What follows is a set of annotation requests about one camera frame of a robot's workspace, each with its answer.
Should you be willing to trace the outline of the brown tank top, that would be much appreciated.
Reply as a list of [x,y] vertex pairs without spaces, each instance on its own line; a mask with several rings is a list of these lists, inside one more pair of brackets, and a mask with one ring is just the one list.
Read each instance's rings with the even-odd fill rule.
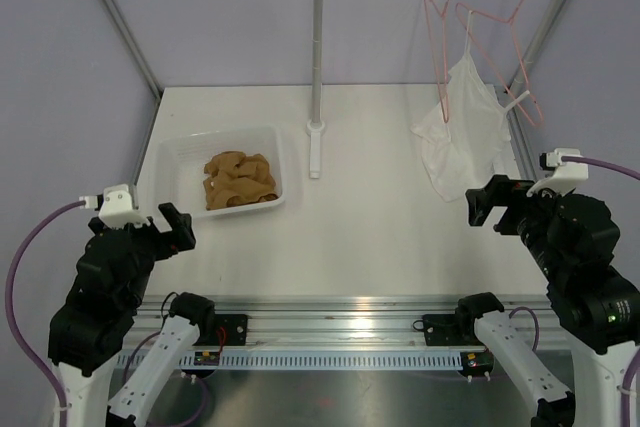
[[262,154],[225,151],[204,165],[206,210],[215,211],[275,201],[277,183]]

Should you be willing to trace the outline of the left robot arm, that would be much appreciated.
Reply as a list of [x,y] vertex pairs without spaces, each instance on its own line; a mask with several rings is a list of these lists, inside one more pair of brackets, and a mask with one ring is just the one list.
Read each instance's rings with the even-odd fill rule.
[[188,292],[171,303],[168,318],[142,363],[115,395],[109,394],[124,338],[134,324],[156,263],[196,246],[192,217],[172,203],[159,205],[162,232],[150,217],[109,225],[89,222],[93,233],[76,264],[64,305],[50,323],[48,357],[56,367],[63,426],[143,426],[177,361],[215,335],[215,304]]

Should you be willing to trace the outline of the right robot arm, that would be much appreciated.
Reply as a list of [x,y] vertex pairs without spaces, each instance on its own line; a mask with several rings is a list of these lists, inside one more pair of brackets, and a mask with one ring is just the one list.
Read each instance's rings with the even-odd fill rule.
[[545,370],[490,292],[459,300],[455,334],[493,354],[526,402],[532,425],[634,426],[639,291],[612,265],[620,230],[604,202],[574,191],[534,193],[533,185],[495,175],[468,190],[468,222],[481,226],[493,208],[504,208],[494,230],[519,237],[546,279],[546,296],[567,335],[574,387]]

